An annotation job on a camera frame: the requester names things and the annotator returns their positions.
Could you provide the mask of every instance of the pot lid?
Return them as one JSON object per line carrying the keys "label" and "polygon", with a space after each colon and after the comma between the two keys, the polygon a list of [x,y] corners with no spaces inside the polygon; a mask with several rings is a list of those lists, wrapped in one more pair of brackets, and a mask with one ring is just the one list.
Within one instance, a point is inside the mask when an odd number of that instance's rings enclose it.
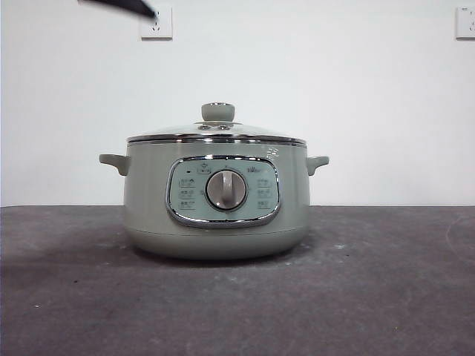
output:
{"label": "pot lid", "polygon": [[225,102],[211,102],[201,107],[202,122],[190,125],[164,128],[158,131],[133,136],[127,142],[144,141],[189,141],[204,140],[216,142],[275,142],[285,145],[305,145],[302,139],[284,136],[281,133],[270,131],[256,126],[243,125],[233,122],[235,117],[234,105]]}

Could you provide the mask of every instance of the wall socket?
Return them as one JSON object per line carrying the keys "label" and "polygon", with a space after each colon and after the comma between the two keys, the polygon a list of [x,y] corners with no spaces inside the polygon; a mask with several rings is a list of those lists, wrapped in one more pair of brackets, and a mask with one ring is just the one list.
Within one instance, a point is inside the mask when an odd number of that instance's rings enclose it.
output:
{"label": "wall socket", "polygon": [[155,19],[140,19],[140,38],[142,40],[173,39],[171,5],[151,4]]}
{"label": "wall socket", "polygon": [[456,38],[475,39],[475,7],[457,8]]}

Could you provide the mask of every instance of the chrome trim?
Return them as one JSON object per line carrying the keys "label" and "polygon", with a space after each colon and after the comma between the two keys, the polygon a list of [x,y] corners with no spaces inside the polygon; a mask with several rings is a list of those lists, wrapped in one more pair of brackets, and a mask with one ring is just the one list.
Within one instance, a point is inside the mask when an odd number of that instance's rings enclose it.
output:
{"label": "chrome trim", "polygon": [[244,143],[244,144],[258,144],[258,145],[281,145],[281,146],[295,146],[307,148],[307,144],[300,142],[284,142],[284,141],[270,141],[261,139],[211,139],[211,138],[196,138],[196,139],[160,139],[160,140],[144,140],[128,142],[128,146],[132,145],[159,145],[162,143]]}
{"label": "chrome trim", "polygon": [[[277,181],[277,204],[275,205],[274,210],[270,213],[262,216],[256,217],[252,219],[242,219],[242,220],[205,220],[205,219],[194,219],[191,217],[184,217],[180,215],[176,210],[171,207],[170,201],[170,189],[171,189],[171,178],[173,177],[173,173],[175,168],[181,163],[185,161],[192,161],[192,160],[207,160],[207,159],[239,159],[239,160],[247,160],[247,161],[258,161],[258,162],[265,162],[268,163],[272,169],[274,169],[275,179]],[[183,225],[191,226],[193,228],[248,228],[252,226],[259,226],[265,225],[269,223],[272,219],[274,219],[275,215],[281,209],[281,185],[279,183],[279,176],[277,172],[277,168],[274,164],[266,158],[261,157],[252,157],[252,156],[232,156],[232,155],[206,155],[206,156],[194,156],[194,157],[183,157],[177,159],[170,167],[170,171],[168,173],[168,182],[166,184],[166,195],[165,195],[165,206],[170,215],[173,216],[178,222]]]}
{"label": "chrome trim", "polygon": [[156,134],[156,135],[141,135],[127,138],[127,143],[140,141],[162,141],[166,139],[240,139],[240,140],[258,140],[264,142],[291,142],[306,145],[307,142],[303,139],[294,139],[292,137],[283,136],[267,136],[267,135],[245,135],[238,133],[176,133],[176,134]]}

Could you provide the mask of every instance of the stainless steel rim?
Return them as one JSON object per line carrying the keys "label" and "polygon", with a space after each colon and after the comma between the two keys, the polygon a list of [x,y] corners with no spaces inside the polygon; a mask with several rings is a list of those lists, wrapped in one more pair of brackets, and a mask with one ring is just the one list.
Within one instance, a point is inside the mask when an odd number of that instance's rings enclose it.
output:
{"label": "stainless steel rim", "polygon": [[264,145],[291,145],[298,147],[307,147],[307,142],[302,139],[293,139],[290,137],[279,136],[247,136],[247,135],[145,135],[134,136],[127,139],[129,145],[133,144],[160,144],[160,143],[245,143],[245,144],[264,144]]}

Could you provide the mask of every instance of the button icon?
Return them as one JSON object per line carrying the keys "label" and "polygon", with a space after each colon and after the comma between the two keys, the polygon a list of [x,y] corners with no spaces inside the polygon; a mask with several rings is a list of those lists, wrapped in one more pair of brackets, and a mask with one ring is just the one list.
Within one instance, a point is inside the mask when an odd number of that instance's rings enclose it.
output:
{"label": "button icon", "polygon": [[259,178],[258,179],[258,187],[259,188],[270,188],[270,181],[266,178]]}
{"label": "button icon", "polygon": [[194,201],[180,202],[180,210],[194,210]]}
{"label": "button icon", "polygon": [[269,200],[259,200],[258,209],[270,209]]}
{"label": "button icon", "polygon": [[211,173],[211,167],[209,166],[208,163],[203,163],[201,165],[198,165],[197,172],[198,172],[198,174],[210,174]]}
{"label": "button icon", "polygon": [[191,179],[182,178],[180,179],[180,187],[181,188],[195,188],[196,184],[193,178]]}
{"label": "button icon", "polygon": [[258,189],[258,198],[272,198],[272,189]]}
{"label": "button icon", "polygon": [[194,190],[193,189],[186,189],[180,191],[180,199],[193,199],[194,197]]}

